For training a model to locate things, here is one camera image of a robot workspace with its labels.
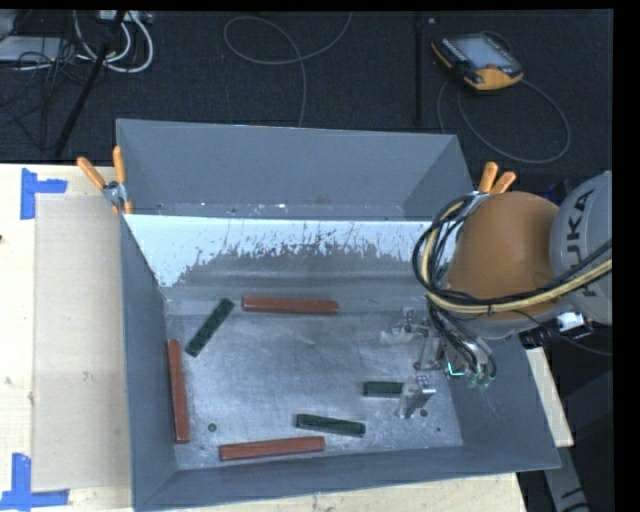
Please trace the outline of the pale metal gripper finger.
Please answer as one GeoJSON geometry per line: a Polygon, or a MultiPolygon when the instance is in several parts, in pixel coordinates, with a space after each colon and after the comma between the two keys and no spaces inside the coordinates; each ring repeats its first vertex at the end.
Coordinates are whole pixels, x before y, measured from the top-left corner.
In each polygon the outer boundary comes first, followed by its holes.
{"type": "Polygon", "coordinates": [[[401,318],[388,330],[381,332],[381,345],[384,347],[409,345],[424,342],[430,336],[429,326],[416,320],[416,309],[404,307],[401,318]]]}
{"type": "Polygon", "coordinates": [[[426,373],[416,373],[406,381],[400,393],[397,415],[401,419],[411,419],[416,411],[425,408],[427,402],[436,394],[426,373]]]}

